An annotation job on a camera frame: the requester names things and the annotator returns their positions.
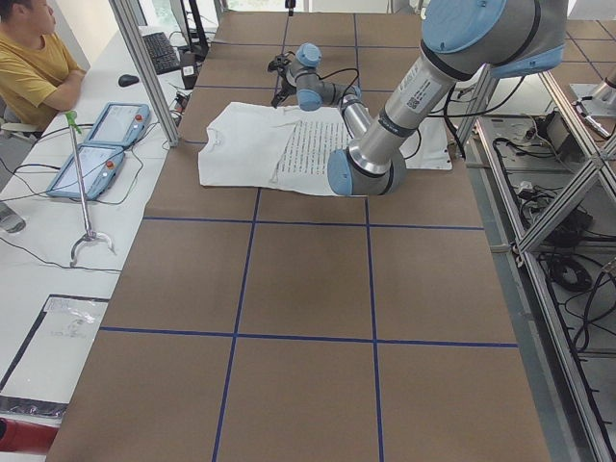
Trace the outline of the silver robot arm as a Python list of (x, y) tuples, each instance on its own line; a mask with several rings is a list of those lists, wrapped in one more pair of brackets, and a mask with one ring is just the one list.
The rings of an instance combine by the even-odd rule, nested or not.
[(321, 63), (321, 50), (317, 45), (306, 42), (295, 52), (286, 52), (273, 58), (268, 64), (268, 72), (276, 73), (281, 79), (281, 89), (274, 95), (270, 104), (277, 108), (290, 96), (294, 96), (297, 106), (305, 112), (314, 112), (321, 107), (337, 107), (349, 134), (354, 139), (361, 138), (372, 123), (367, 106), (363, 103), (360, 89), (350, 84), (338, 84), (321, 77), (318, 66)]
[(494, 77), (531, 75), (563, 58), (565, 1), (432, 1), (422, 25), (421, 55), (377, 117), (359, 97), (340, 104), (345, 121), (359, 116), (348, 147), (332, 152), (327, 179), (337, 195), (394, 191), (406, 175), (399, 149), (456, 83), (485, 64)]

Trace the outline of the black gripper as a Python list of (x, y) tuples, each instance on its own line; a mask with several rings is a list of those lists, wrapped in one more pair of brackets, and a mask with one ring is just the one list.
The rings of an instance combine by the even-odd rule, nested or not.
[(295, 84), (290, 81), (290, 66), (293, 63), (295, 53), (290, 51), (276, 55), (268, 64), (267, 71), (275, 72), (281, 80), (280, 89), (272, 98), (270, 104), (277, 108), (285, 101), (285, 96), (292, 96), (296, 93)]

